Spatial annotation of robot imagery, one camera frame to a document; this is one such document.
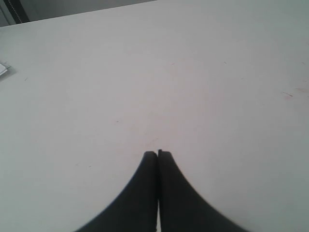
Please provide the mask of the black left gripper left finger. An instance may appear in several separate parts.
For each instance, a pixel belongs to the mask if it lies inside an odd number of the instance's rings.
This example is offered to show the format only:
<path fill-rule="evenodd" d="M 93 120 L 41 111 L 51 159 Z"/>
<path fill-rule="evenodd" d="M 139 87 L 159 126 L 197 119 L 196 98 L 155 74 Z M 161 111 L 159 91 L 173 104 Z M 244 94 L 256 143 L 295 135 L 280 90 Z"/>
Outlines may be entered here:
<path fill-rule="evenodd" d="M 121 193 L 78 231 L 155 232 L 157 212 L 157 154 L 147 151 Z"/>

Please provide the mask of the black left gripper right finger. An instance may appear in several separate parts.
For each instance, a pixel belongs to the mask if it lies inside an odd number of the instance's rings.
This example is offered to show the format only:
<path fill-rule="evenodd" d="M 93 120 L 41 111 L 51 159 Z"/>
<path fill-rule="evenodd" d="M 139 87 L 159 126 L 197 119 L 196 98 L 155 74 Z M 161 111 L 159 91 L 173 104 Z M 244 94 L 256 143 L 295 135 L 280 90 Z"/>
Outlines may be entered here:
<path fill-rule="evenodd" d="M 246 231 L 218 212 L 195 191 L 168 151 L 158 151 L 158 174 L 161 231 Z"/>

